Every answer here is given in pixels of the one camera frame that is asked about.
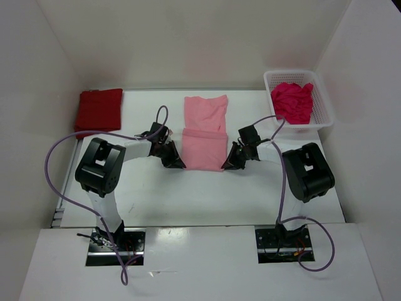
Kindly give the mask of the pink t shirt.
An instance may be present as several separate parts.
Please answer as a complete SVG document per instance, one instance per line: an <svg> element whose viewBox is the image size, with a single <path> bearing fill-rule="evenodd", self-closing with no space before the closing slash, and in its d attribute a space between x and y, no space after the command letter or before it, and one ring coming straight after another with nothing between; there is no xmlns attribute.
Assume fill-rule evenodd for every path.
<svg viewBox="0 0 401 301"><path fill-rule="evenodd" d="M188 171L221 172L227 156L228 97L185 97L182 160Z"/></svg>

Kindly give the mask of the dark red t shirt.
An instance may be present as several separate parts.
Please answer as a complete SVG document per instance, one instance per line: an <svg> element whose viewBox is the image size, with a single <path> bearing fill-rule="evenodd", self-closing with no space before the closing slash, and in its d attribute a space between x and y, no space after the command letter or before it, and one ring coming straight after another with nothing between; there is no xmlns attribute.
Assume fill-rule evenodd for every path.
<svg viewBox="0 0 401 301"><path fill-rule="evenodd" d="M110 132L121 129L123 90L89 90L81 92L75 132L100 130Z"/></svg>

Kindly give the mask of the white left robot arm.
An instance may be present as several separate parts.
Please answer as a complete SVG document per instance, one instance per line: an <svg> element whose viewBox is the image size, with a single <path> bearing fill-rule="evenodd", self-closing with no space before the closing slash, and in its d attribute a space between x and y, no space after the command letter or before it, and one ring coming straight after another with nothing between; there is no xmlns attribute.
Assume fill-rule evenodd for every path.
<svg viewBox="0 0 401 301"><path fill-rule="evenodd" d="M149 131L129 137L123 144L93 138L81 158L75 179L90 198L96 217L96 233L110 250L121 249L127 241L125 225L115 201L123 163L143 157L158 157L165 168L185 169L169 128L154 122Z"/></svg>

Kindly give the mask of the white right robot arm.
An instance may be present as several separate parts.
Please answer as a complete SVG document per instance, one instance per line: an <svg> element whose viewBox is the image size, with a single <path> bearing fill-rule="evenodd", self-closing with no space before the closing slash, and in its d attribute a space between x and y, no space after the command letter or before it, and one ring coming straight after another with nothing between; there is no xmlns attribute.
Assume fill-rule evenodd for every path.
<svg viewBox="0 0 401 301"><path fill-rule="evenodd" d="M305 228L302 224L294 229L286 225L291 221L310 221L318 226L320 222L306 216L283 218L284 198L288 187L292 195L303 203L313 198L324 196L335 185L334 175L319 146L314 142L298 149L283 151L274 138L260 138L255 126L250 125L239 130L239 140L232 143L223 170L244 169L247 161L271 161L277 155L282 170L282 188L279 201L278 217L274 226L275 240L281 246L291 245Z"/></svg>

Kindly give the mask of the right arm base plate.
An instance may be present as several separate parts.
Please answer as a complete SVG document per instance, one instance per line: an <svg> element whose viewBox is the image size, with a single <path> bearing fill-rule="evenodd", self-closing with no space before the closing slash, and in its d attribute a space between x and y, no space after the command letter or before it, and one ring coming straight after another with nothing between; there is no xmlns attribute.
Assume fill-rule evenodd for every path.
<svg viewBox="0 0 401 301"><path fill-rule="evenodd" d="M258 263L315 261L310 234L306 226L288 231L283 226L255 227Z"/></svg>

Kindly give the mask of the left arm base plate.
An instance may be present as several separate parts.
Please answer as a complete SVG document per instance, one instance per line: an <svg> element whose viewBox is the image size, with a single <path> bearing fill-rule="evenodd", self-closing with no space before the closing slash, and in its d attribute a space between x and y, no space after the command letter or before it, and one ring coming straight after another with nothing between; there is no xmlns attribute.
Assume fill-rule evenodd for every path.
<svg viewBox="0 0 401 301"><path fill-rule="evenodd" d="M129 265L143 265L145 236L145 228L125 228L124 241L116 243L118 253L124 264L129 262ZM96 229L92 229L91 235L84 235L84 237L90 239L85 263L87 267L120 265L110 242L106 238L99 236L96 233Z"/></svg>

